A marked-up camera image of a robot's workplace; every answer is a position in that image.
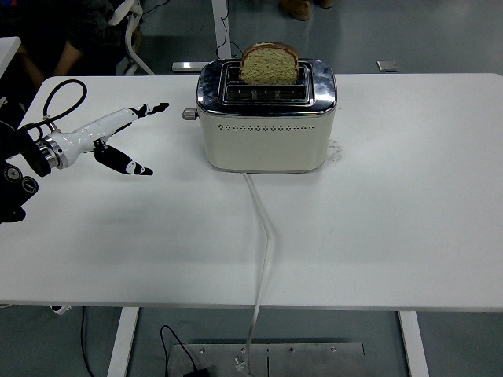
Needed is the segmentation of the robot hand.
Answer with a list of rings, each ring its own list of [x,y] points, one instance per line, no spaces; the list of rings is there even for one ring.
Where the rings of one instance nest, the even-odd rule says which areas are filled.
[[[135,120],[163,112],[168,107],[168,103],[161,103],[152,108],[147,104],[139,108],[124,108],[71,133],[51,133],[45,138],[54,154],[51,166],[60,170],[67,168],[83,153],[92,152],[96,161],[121,174],[153,175],[152,169],[142,166],[125,153],[108,145],[107,140],[127,128]]]

